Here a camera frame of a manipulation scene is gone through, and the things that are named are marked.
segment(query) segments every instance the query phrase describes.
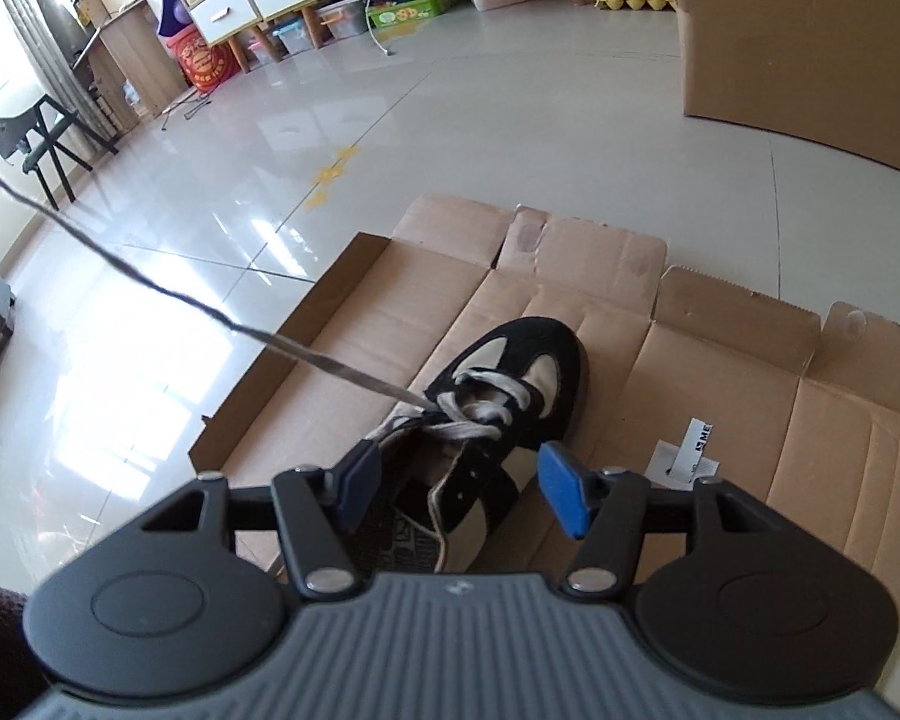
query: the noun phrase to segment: black and white sneaker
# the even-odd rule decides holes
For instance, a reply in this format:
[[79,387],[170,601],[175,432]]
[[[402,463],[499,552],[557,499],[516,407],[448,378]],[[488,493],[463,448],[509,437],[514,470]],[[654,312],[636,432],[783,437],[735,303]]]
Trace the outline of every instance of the black and white sneaker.
[[586,353],[557,319],[522,317],[471,344],[368,439],[384,480],[351,559],[372,570],[458,572],[476,559],[536,474],[536,450],[566,435],[586,388]]

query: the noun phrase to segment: cardboard box wall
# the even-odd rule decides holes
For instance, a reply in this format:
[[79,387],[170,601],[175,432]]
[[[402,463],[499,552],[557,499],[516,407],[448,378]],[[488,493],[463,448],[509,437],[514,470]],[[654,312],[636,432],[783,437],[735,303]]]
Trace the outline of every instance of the cardboard box wall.
[[[568,443],[592,467],[643,471],[690,418],[706,456],[888,586],[900,610],[900,326],[835,304],[816,314],[671,268],[663,241],[466,200],[413,204],[392,240],[358,234],[282,332],[422,391],[501,322],[561,319],[586,347],[586,408]],[[191,450],[197,470],[266,484],[333,466],[391,401],[263,352]],[[238,533],[269,566],[275,536]],[[531,485],[474,570],[554,575],[576,547]],[[682,550],[648,538],[642,574]]]
[[683,111],[900,168],[900,0],[678,0]]

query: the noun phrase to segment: yellow star sticker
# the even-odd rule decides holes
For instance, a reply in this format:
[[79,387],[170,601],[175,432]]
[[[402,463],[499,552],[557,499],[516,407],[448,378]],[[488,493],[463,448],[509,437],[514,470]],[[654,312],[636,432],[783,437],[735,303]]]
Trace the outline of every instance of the yellow star sticker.
[[311,194],[303,203],[303,210],[312,211],[314,208],[319,208],[329,199],[327,196],[326,189],[317,189],[314,191],[314,194]]
[[346,162],[350,157],[360,151],[360,146],[357,146],[355,143],[353,146],[345,146],[344,148],[337,149],[337,161],[338,162]]
[[343,165],[340,163],[335,163],[329,167],[322,167],[320,172],[317,173],[314,184],[329,184],[331,181],[340,178],[345,172],[346,170],[343,170]]

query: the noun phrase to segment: tiled floor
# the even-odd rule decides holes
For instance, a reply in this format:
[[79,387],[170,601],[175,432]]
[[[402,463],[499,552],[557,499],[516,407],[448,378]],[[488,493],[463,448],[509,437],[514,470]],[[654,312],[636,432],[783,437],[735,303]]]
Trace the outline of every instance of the tiled floor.
[[[667,239],[673,261],[900,322],[900,173],[684,119],[673,14],[460,9],[391,47],[309,52],[233,79],[191,122],[137,130],[72,218],[161,283],[268,328],[354,232],[391,232],[425,191],[629,227]],[[200,416],[256,349],[59,231],[10,281],[0,584],[27,591],[191,476]]]

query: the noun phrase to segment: ridged gray surface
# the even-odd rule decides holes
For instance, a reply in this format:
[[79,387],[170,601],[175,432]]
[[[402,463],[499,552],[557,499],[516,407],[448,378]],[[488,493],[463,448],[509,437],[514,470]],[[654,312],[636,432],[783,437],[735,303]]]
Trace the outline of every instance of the ridged gray surface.
[[865,693],[813,707],[749,707],[701,693],[648,656],[618,611],[563,600],[537,576],[385,574],[360,598],[303,610],[264,664],[214,696],[168,707],[114,709],[56,695],[28,717],[882,720],[897,715]]

